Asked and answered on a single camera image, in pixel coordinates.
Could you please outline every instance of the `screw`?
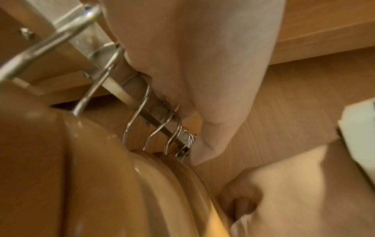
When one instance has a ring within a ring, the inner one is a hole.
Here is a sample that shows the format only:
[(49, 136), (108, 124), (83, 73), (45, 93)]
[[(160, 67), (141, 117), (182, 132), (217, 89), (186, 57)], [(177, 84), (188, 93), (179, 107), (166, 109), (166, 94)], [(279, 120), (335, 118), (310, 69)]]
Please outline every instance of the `screw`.
[(32, 40), (35, 37), (35, 33), (25, 27), (21, 27), (19, 32), (27, 40)]

